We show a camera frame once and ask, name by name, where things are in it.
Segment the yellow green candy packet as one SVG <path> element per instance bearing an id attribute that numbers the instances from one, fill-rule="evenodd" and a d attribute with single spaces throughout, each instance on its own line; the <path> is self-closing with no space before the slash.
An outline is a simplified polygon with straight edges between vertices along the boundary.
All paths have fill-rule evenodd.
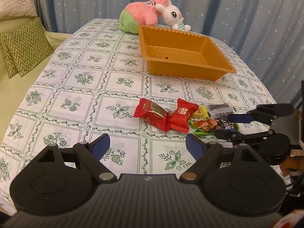
<path id="1" fill-rule="evenodd" d="M 192 115 L 194 120 L 206 120 L 209 117 L 208 111 L 204 105 L 200 105 L 198 110 Z"/>

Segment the red gold candy packet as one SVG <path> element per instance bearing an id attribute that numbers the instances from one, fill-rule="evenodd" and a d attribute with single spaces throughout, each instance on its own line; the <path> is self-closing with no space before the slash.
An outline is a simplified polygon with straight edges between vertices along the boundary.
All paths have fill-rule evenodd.
<path id="1" fill-rule="evenodd" d="M 189 133 L 188 121 L 199 109 L 197 104 L 178 98 L 177 109 L 170 117 L 169 127 L 181 133 Z"/>

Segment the floral checked tablecloth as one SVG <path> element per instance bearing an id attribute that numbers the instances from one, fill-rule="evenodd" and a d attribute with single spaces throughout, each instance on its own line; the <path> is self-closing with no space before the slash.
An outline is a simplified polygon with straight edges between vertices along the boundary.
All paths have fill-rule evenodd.
<path id="1" fill-rule="evenodd" d="M 181 175 L 194 163 L 185 135 L 164 133 L 133 114 L 141 98 L 174 112 L 178 98 L 196 104 L 230 102 L 237 112 L 272 104 L 255 73 L 224 42 L 214 40 L 236 69 L 218 81 L 151 75 L 136 35 L 117 20 L 94 19 L 67 38 L 28 89 L 1 143 L 1 208 L 15 212 L 9 187 L 47 145 L 72 147 L 103 133 L 111 146 L 102 158 L 112 172 Z"/>

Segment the clear packet black seaweed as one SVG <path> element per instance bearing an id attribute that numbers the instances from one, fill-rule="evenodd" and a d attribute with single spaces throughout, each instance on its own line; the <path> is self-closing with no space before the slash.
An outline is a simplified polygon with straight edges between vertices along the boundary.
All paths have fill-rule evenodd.
<path id="1" fill-rule="evenodd" d="M 213 119 L 228 120 L 228 116 L 235 113 L 233 105 L 228 102 L 224 104 L 206 105 L 208 114 Z"/>

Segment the red snack packet brown label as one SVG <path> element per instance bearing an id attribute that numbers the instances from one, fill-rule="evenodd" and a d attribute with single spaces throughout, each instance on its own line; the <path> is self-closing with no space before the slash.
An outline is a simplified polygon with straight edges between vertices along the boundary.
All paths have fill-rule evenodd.
<path id="1" fill-rule="evenodd" d="M 141 98 L 137 105 L 133 117 L 145 120 L 155 128 L 169 131 L 170 114 L 166 109 L 148 99 Z"/>

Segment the green zigzag cushion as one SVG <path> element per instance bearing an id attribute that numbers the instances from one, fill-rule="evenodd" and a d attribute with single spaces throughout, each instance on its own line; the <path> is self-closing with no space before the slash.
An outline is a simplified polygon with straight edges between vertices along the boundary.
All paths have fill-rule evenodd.
<path id="1" fill-rule="evenodd" d="M 39 17 L 1 21 L 1 52 L 8 78 L 31 72 L 53 53 Z"/>

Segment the white bunny plush toy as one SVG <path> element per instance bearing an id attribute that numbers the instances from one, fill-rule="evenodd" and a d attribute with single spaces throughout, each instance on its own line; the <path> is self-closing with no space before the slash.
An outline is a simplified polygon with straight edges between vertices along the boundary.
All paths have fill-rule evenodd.
<path id="1" fill-rule="evenodd" d="M 162 4 L 156 4 L 156 10 L 160 12 L 164 23 L 171 29 L 186 32 L 191 30 L 190 25 L 184 24 L 183 16 L 178 7 L 174 6 L 170 0 L 168 0 L 166 7 Z"/>

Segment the blue starry curtain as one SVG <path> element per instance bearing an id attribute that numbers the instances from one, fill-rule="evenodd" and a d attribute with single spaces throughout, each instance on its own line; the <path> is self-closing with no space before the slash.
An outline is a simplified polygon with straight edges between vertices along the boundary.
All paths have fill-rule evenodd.
<path id="1" fill-rule="evenodd" d="M 148 0 L 34 0 L 47 29 L 72 33 L 95 18 L 117 19 Z M 303 0 L 171 0 L 194 32 L 224 41 L 278 103 L 299 105 L 303 80 Z"/>

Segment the beige pillow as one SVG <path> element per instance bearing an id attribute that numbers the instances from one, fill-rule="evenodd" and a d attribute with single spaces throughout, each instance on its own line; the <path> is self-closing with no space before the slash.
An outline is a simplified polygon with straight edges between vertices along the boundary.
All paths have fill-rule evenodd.
<path id="1" fill-rule="evenodd" d="M 19 17 L 37 17 L 34 0 L 0 0 L 1 21 Z"/>

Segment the pink starfish plush toy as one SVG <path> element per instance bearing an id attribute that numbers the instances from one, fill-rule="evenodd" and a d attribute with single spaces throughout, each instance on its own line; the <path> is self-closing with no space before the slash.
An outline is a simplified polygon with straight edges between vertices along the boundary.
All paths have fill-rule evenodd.
<path id="1" fill-rule="evenodd" d="M 119 29 L 124 32 L 138 34 L 139 26 L 156 26 L 160 12 L 156 10 L 156 5 L 165 7 L 169 0 L 150 0 L 146 2 L 129 3 L 121 12 L 119 17 Z"/>

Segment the orange plastic tray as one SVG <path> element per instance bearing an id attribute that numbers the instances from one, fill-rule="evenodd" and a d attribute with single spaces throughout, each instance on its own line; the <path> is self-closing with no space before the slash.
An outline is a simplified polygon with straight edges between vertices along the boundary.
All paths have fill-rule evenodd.
<path id="1" fill-rule="evenodd" d="M 207 36 L 148 26 L 140 26 L 138 33 L 152 75 L 217 81 L 237 72 Z"/>

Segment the green black sausage snack packet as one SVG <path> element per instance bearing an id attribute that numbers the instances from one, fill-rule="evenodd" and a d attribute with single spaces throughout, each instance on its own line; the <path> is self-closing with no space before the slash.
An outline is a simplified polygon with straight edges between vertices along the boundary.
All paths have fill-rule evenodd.
<path id="1" fill-rule="evenodd" d="M 193 129 L 193 133 L 196 135 L 213 135 L 216 131 L 240 131 L 239 125 L 237 123 L 232 123 L 225 120 L 215 120 L 210 118 L 208 120 L 191 120 L 190 123 Z"/>

